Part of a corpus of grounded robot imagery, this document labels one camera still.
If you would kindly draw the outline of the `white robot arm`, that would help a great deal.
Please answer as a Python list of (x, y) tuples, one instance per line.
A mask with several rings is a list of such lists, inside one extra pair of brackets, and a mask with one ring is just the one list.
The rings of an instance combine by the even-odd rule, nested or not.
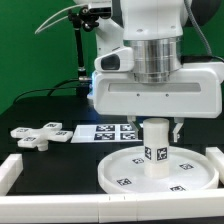
[(188, 0), (120, 0), (123, 26), (104, 28), (108, 50), (94, 61), (94, 109), (138, 117), (172, 117), (173, 138), (186, 118), (215, 118), (222, 111), (221, 62), (183, 63), (178, 45)]

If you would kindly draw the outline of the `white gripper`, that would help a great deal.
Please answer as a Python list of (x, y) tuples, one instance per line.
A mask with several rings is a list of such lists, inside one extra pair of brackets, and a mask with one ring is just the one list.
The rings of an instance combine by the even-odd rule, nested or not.
[(131, 73), (95, 76), (93, 104), (103, 115), (128, 116), (136, 138), (142, 127), (135, 116), (176, 117), (173, 141), (178, 142), (183, 118), (215, 118), (222, 111), (223, 64), (187, 63), (165, 83), (139, 83)]

